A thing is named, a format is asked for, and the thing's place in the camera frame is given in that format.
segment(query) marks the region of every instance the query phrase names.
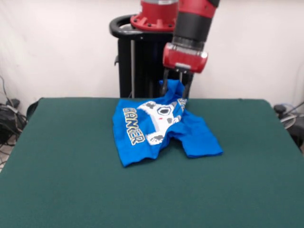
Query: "black pedestal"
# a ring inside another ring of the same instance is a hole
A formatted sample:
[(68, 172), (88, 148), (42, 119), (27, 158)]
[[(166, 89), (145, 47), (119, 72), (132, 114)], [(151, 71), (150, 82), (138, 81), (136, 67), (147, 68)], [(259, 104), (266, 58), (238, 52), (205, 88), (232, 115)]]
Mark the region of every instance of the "black pedestal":
[[(120, 97), (159, 97), (159, 81), (164, 72), (163, 49), (172, 41), (172, 33), (137, 30), (130, 25), (131, 16), (110, 23), (111, 34), (118, 38)], [(169, 78), (179, 79), (180, 74), (170, 71)]]

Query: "table surface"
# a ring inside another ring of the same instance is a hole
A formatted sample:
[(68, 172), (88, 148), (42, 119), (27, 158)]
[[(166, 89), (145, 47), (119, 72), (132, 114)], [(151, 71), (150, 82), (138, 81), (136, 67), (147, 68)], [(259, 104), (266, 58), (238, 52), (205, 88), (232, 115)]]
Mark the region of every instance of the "table surface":
[(262, 100), (191, 99), (224, 154), (123, 168), (118, 99), (42, 99), (0, 174), (4, 228), (303, 228), (304, 159)]

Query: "floor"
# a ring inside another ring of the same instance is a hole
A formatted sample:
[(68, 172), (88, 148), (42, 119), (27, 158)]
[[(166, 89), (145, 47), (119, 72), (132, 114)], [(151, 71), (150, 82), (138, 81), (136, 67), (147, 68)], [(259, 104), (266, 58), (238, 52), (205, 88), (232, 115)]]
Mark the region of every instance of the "floor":
[[(9, 140), (9, 144), (14, 145), (15, 144), (15, 138), (12, 137)], [(13, 150), (13, 146), (0, 146), (0, 172), (2, 171), (3, 167), (5, 166), (6, 161), (9, 159), (9, 155)]]

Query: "red robot arm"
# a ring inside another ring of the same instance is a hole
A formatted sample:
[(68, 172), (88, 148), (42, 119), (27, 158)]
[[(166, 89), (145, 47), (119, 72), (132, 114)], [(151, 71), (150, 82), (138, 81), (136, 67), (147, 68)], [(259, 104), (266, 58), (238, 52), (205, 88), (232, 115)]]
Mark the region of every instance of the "red robot arm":
[(167, 92), (168, 69), (188, 75), (183, 98), (188, 98), (194, 73), (201, 73), (208, 54), (203, 52), (219, 0), (180, 0), (179, 13), (172, 43), (163, 53), (164, 72), (162, 95)]
[(203, 52), (212, 18), (220, 0), (141, 0), (142, 11), (131, 18), (134, 27), (146, 31), (174, 31), (163, 53), (164, 84), (169, 69), (188, 75), (183, 97), (187, 98), (193, 74), (201, 73), (208, 59)]

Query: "red joint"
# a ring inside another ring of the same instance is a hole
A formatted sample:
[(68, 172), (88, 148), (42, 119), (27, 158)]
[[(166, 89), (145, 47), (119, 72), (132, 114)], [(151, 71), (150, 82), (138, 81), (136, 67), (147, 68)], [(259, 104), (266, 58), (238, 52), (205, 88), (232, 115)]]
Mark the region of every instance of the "red joint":
[(198, 14), (213, 18), (216, 7), (208, 0), (180, 0), (179, 12)]
[(158, 5), (142, 1), (141, 4), (142, 12), (131, 17), (131, 24), (134, 27), (146, 31), (174, 31), (178, 2), (169, 5)]
[(163, 52), (163, 65), (171, 69), (181, 69), (193, 73), (201, 73), (208, 60), (207, 53), (203, 55), (192, 55), (172, 48), (167, 43)]

